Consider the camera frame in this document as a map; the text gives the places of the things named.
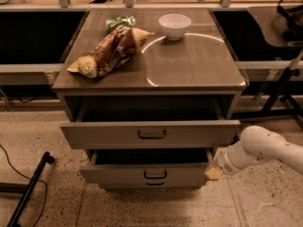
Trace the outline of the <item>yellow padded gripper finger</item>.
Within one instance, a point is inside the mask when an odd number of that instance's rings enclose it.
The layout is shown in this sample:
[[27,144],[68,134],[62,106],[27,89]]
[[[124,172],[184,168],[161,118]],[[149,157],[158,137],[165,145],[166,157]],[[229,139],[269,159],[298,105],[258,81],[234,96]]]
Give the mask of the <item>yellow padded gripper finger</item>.
[[218,163],[213,161],[206,169],[205,169],[206,177],[211,181],[219,180],[223,175],[218,167]]

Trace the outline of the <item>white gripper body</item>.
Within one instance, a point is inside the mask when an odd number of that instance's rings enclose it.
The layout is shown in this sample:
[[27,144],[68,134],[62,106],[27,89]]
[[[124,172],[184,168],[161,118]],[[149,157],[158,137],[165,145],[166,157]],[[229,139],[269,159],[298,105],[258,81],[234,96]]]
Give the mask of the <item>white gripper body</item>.
[[242,171],[242,150],[239,148],[224,148],[218,155],[216,167],[226,175],[235,175]]

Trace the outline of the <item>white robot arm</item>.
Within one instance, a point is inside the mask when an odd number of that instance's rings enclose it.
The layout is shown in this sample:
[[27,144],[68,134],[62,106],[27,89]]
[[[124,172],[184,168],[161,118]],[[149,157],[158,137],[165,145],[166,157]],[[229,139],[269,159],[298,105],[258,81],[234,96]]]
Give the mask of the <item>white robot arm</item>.
[[209,180],[223,175],[235,175],[248,166],[276,160],[303,174],[303,147],[288,142],[283,136],[260,126],[249,126],[241,132],[240,140],[222,149],[206,168]]

